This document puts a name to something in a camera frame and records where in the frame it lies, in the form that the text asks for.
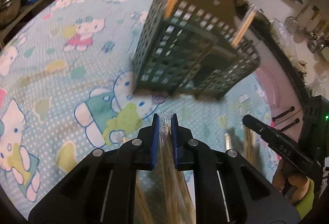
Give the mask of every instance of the hand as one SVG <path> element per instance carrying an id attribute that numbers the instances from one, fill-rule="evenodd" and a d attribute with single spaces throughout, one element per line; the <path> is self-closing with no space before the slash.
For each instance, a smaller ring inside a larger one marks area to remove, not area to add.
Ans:
<path id="1" fill-rule="evenodd" d="M 285 187 L 285 177 L 283 176 L 283 168 L 285 167 L 285 161 L 280 160 L 278 168 L 273 176 L 272 185 L 280 192 Z M 291 198 L 288 199 L 290 203 L 295 203 L 304 198 L 310 186 L 310 180 L 307 176 L 295 173 L 288 177 L 288 181 L 291 185 L 296 186 L 297 190 L 292 194 Z"/>

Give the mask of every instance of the silver screw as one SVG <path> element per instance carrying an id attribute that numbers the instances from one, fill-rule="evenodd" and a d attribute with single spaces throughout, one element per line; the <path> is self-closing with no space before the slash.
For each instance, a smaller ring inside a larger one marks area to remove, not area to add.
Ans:
<path id="1" fill-rule="evenodd" d="M 189 145 L 191 146 L 197 146 L 199 142 L 196 139 L 190 139 L 189 140 Z"/>
<path id="2" fill-rule="evenodd" d="M 237 151 L 236 150 L 228 150 L 227 151 L 227 154 L 230 156 L 230 157 L 237 157 Z"/>
<path id="3" fill-rule="evenodd" d="M 93 150 L 93 156 L 101 156 L 103 154 L 103 151 L 101 149 L 95 149 Z"/>
<path id="4" fill-rule="evenodd" d="M 142 140 L 141 140 L 141 139 L 133 139 L 133 140 L 131 141 L 131 144 L 132 144 L 132 145 L 135 145 L 135 146 L 139 146 L 139 145 L 142 144 Z"/>

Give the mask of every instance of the polka dot tablecloth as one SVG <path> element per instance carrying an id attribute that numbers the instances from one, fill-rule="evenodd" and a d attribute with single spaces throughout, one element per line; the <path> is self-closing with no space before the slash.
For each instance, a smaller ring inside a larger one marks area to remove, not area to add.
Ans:
<path id="1" fill-rule="evenodd" d="M 215 150 L 224 133 L 242 145 L 242 117 L 270 121 L 255 75 L 220 101 L 149 90 L 133 92 L 131 58 L 151 0 L 56 0 L 32 19 L 0 56 L 0 184 L 28 217 L 44 197 L 94 148 L 118 148 L 137 136 L 154 113 L 171 108 L 181 126 Z M 271 180 L 277 157 L 260 141 L 262 173 Z M 157 223 L 161 174 L 141 172 Z M 189 182 L 191 172 L 185 177 Z"/>

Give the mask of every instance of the black cabinet handle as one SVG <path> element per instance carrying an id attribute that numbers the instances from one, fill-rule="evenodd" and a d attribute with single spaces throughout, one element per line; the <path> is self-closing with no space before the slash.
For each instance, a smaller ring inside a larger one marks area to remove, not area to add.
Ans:
<path id="1" fill-rule="evenodd" d="M 296 118 L 295 121 L 293 121 L 291 124 L 286 125 L 284 128 L 280 129 L 281 132 L 284 132 L 285 130 L 291 128 L 292 126 L 299 123 L 299 118 Z"/>
<path id="2" fill-rule="evenodd" d="M 295 107 L 294 107 L 294 106 L 291 106 L 287 111 L 285 111 L 285 112 L 279 114 L 278 116 L 272 117 L 272 121 L 274 122 L 275 120 L 277 120 L 277 119 L 279 119 L 279 118 L 285 116 L 286 114 L 288 114 L 288 113 L 290 113 L 290 112 L 292 112 L 292 111 L 294 111 L 294 110 L 295 110 Z"/>

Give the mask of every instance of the pink dress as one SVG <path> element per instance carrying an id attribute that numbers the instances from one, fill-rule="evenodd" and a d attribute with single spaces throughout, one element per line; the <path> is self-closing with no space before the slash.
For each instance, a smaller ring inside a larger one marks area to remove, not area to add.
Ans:
<path id="1" fill-rule="evenodd" d="M 75 34 L 74 37 L 70 38 L 70 40 L 67 42 L 68 45 L 72 44 L 72 45 L 92 45 L 93 44 L 93 40 L 92 38 L 87 38 L 84 40 L 80 40 L 81 35 L 80 34 Z"/>

